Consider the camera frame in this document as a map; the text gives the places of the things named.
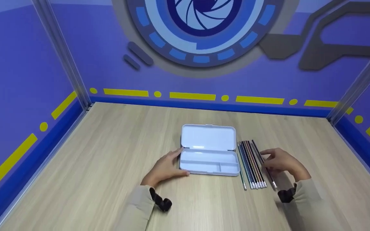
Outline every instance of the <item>sleeve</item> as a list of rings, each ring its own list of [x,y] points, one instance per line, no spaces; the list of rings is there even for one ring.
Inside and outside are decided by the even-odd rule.
[[[149,186],[137,186],[128,198],[116,224],[116,231],[145,231],[154,208]]]
[[[297,182],[294,200],[305,230],[342,230],[328,203],[320,196],[313,179]]]

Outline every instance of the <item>right hand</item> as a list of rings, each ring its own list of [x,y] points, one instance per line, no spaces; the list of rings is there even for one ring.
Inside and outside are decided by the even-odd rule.
[[[263,167],[267,168],[272,175],[288,171],[294,176],[295,181],[311,178],[304,165],[281,148],[264,150],[261,152],[261,155],[270,155],[264,162]]]

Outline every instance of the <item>pencil case compartment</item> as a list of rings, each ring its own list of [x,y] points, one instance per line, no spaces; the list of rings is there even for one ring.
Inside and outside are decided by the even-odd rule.
[[[182,126],[179,167],[192,174],[238,176],[240,166],[233,127],[211,124]]]

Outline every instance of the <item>blue stripe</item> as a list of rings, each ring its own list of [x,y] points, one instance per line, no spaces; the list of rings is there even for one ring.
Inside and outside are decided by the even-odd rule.
[[[370,142],[367,137],[345,117],[335,127],[370,168]]]
[[[82,113],[78,101],[69,106],[67,112],[59,118],[58,123],[42,139],[33,151],[24,159],[13,174],[0,187],[0,216],[26,185],[28,180],[44,162],[61,138],[66,134],[74,121]]]
[[[249,35],[246,38],[244,38],[239,44],[243,48],[246,48],[251,43],[253,43],[257,37],[258,37],[258,34],[255,33],[255,32],[253,32],[253,31],[251,31],[251,33],[249,33]]]
[[[266,5],[265,10],[263,11],[262,17],[259,20],[259,23],[266,25],[269,20],[272,18],[273,13],[275,12],[275,5]]]
[[[156,32],[152,32],[152,34],[150,34],[149,37],[158,47],[162,48],[165,45],[165,42]]]
[[[224,51],[224,52],[221,52],[218,54],[218,60],[224,60],[224,59],[227,59],[229,57],[232,57],[233,55],[235,54],[235,51],[233,51],[233,49],[229,49],[227,51]]]
[[[169,54],[172,55],[173,57],[177,58],[177,59],[180,59],[180,60],[185,60],[185,57],[186,57],[185,53],[183,53],[181,51],[178,51],[174,48],[171,49]]]
[[[194,56],[194,63],[209,63],[209,56]]]
[[[139,22],[141,23],[142,26],[149,25],[148,16],[146,15],[145,12],[145,7],[137,7],[137,15]]]
[[[201,103],[189,100],[173,101],[173,100],[153,100],[153,99],[115,98],[115,97],[90,97],[90,99],[92,102],[190,108],[215,111],[264,113],[289,116],[296,115],[296,116],[327,117],[327,115],[330,112],[330,109],[282,108],[282,107],[242,105],[242,104]]]

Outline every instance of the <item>table surface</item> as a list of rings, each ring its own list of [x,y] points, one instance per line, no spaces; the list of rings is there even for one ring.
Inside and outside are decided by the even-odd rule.
[[[0,230],[111,230],[131,190],[180,146],[186,123],[233,126],[238,141],[285,149],[308,168],[345,230],[370,230],[370,174],[324,118],[106,103],[94,104]],[[287,189],[293,178],[276,181]],[[149,231],[295,230],[271,187],[244,191],[239,176],[191,174],[157,192],[173,206],[154,209]]]

